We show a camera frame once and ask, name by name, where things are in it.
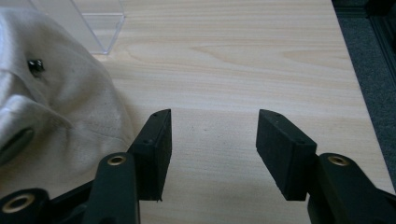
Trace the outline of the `beige baseball cap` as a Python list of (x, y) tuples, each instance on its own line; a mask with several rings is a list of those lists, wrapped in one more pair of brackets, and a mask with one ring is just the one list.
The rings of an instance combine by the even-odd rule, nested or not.
[(92, 180), (133, 127), (106, 69), (48, 16), (0, 7), (0, 198)]

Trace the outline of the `clear acrylic holder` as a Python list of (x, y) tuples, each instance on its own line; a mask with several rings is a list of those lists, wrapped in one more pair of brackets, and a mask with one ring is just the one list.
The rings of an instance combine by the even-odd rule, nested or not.
[(120, 0), (29, 0), (92, 54), (108, 54), (124, 23)]

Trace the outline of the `aluminium floor rail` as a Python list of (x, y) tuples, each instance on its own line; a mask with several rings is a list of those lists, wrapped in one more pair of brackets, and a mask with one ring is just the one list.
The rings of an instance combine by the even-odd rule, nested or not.
[(396, 0), (332, 0), (338, 18), (364, 18), (396, 83)]

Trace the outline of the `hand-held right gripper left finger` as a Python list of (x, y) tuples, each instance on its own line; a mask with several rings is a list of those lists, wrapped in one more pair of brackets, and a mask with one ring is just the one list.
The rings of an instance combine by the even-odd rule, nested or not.
[(138, 198), (160, 201), (172, 156), (171, 110), (153, 113), (128, 152), (134, 155)]

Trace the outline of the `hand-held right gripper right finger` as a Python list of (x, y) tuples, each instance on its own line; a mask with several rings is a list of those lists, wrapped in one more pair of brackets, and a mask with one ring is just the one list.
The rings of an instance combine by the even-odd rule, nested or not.
[(256, 148), (287, 201), (304, 201), (317, 144), (285, 116), (261, 109)]

